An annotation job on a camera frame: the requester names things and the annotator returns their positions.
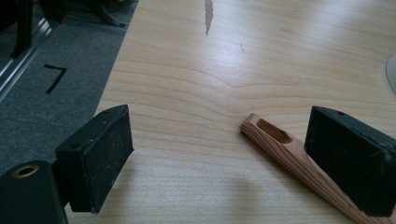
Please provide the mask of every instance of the gray stain on table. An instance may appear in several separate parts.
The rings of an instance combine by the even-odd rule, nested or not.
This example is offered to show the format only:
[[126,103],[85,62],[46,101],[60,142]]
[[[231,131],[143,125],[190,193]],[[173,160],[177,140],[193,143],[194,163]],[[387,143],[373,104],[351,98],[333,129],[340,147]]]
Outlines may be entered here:
[[210,24],[213,19],[213,2],[212,0],[205,0],[205,24],[206,24],[206,35],[209,34]]

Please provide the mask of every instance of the carpeted floor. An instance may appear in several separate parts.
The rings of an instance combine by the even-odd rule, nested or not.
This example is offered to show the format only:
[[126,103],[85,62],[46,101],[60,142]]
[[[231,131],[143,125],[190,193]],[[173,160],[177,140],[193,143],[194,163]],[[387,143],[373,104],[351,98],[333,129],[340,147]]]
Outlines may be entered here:
[[[123,10],[124,20],[135,4]],[[57,26],[0,103],[0,174],[55,160],[54,149],[93,117],[122,39],[97,27]]]

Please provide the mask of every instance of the brown wooden stick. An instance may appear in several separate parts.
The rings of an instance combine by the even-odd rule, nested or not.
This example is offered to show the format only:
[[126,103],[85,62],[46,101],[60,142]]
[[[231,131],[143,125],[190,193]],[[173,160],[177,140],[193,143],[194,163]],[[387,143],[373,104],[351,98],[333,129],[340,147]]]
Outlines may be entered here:
[[306,154],[304,143],[255,114],[240,127],[250,140],[320,196],[359,223],[396,223],[396,217],[368,217]]

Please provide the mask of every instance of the table surface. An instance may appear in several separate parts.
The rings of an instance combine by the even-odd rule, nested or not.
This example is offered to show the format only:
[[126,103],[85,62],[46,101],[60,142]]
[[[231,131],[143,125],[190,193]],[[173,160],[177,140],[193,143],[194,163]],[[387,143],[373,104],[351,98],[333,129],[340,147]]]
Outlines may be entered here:
[[98,112],[130,107],[135,152],[99,215],[70,223],[350,223],[239,131],[304,141],[312,105],[396,138],[393,0],[141,0]]

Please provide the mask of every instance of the black tape mark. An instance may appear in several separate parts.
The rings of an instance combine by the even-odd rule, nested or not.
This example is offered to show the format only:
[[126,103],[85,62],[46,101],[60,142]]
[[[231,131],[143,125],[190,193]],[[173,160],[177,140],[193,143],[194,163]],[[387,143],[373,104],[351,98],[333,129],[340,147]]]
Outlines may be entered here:
[[49,64],[44,65],[44,67],[49,68],[49,69],[57,69],[57,70],[61,71],[59,76],[56,77],[56,79],[53,81],[52,85],[46,91],[46,94],[50,94],[53,91],[53,89],[55,89],[56,85],[58,85],[58,83],[61,81],[62,77],[64,76],[64,74],[67,71],[67,68],[56,67],[56,66],[49,65]]

